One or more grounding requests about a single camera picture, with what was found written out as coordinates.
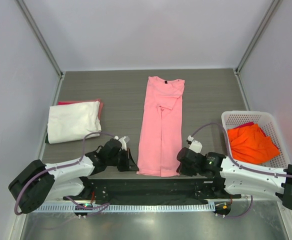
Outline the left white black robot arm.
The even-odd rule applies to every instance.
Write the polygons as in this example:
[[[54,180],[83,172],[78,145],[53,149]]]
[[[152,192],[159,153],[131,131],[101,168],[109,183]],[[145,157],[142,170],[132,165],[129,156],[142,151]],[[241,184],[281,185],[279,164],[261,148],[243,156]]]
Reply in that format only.
[[[114,137],[94,151],[60,163],[32,161],[8,185],[15,199],[14,213],[17,216],[29,214],[51,200],[71,197],[86,200],[94,194],[93,183],[88,177],[107,167],[116,167],[120,172],[138,172],[128,141],[127,136]]]

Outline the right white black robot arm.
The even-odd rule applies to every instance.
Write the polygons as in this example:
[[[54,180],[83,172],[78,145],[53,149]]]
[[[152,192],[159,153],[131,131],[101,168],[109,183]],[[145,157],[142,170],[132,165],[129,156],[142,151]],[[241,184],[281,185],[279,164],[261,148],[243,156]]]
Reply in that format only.
[[[184,147],[177,154],[182,175],[200,175],[213,181],[211,191],[217,198],[251,195],[281,202],[292,210],[292,164],[274,168],[239,162],[220,153],[206,155]]]

